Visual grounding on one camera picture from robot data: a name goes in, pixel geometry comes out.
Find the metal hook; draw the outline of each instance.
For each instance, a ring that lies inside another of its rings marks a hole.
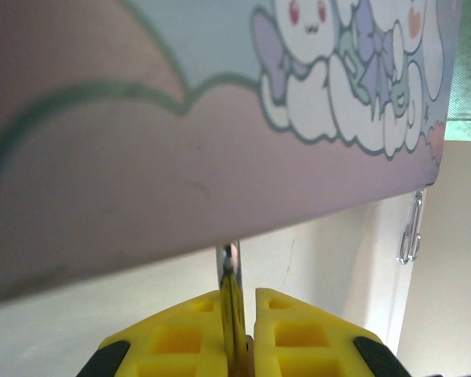
[[[414,261],[418,257],[418,250],[422,239],[418,229],[421,221],[423,197],[424,190],[418,190],[415,193],[410,221],[401,239],[400,252],[396,256],[396,260],[402,265],[406,265],[408,261]]]
[[[239,241],[217,246],[216,253],[228,376],[242,377],[248,367]]]

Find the white wall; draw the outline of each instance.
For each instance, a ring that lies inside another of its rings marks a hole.
[[[342,317],[398,350],[413,264],[396,262],[414,192],[382,200],[369,213]]]
[[[428,191],[398,357],[412,375],[471,373],[471,143],[446,143]]]
[[[371,206],[244,240],[247,332],[254,289],[270,287],[337,315]],[[73,377],[107,336],[217,289],[213,250],[0,306],[0,376]]]

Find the purple bow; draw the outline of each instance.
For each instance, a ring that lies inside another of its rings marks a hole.
[[[272,99],[283,101],[286,80],[293,72],[299,77],[307,75],[307,66],[297,62],[286,51],[283,39],[270,17],[257,10],[253,15],[254,44],[258,58],[270,81]]]
[[[367,90],[372,108],[378,95],[382,113],[385,105],[391,101],[389,83],[393,79],[395,70],[393,31],[385,33],[383,38],[377,33],[369,0],[360,0],[360,6],[356,11],[356,25],[360,57],[365,64],[368,64],[360,84]]]

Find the black rubber grip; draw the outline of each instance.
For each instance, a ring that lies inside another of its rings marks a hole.
[[[391,350],[364,336],[352,341],[374,377],[411,377]]]
[[[115,377],[131,343],[126,340],[109,344],[96,351],[77,377]]]

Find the cartoon face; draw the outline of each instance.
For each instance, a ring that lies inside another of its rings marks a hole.
[[[331,0],[274,0],[274,9],[283,40],[295,59],[310,64],[333,53]]]
[[[371,0],[371,7],[377,25],[388,31],[395,22],[401,25],[403,47],[405,51],[414,52],[422,39],[426,0]]]

